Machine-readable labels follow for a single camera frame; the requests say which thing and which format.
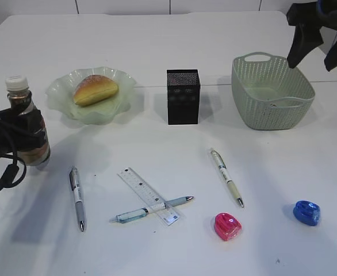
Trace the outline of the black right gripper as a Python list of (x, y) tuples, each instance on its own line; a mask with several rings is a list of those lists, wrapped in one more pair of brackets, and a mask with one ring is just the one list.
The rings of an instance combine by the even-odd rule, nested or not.
[[(293, 3), (286, 13), (288, 24), (296, 26), (287, 57), (289, 68), (295, 68), (307, 54), (324, 43), (320, 33), (323, 24), (316, 6), (317, 2)], [(324, 65), (327, 71), (337, 67), (337, 41), (327, 53)]]

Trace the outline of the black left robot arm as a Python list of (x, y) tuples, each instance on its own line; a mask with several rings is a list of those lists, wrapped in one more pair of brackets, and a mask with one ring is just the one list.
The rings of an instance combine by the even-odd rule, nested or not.
[(0, 158), (17, 153), (27, 166), (46, 162), (51, 150), (41, 111), (32, 100), (32, 92), (10, 91), (10, 108), (0, 110)]

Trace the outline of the blue black right robot arm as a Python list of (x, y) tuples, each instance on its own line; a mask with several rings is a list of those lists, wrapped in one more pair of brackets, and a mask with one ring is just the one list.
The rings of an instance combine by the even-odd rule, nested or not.
[[(293, 3), (286, 19), (295, 27), (287, 57), (289, 68), (295, 68), (307, 54), (324, 43), (320, 33), (322, 27), (337, 31), (337, 1)], [(327, 71), (337, 67), (337, 42), (328, 51), (324, 64)]]

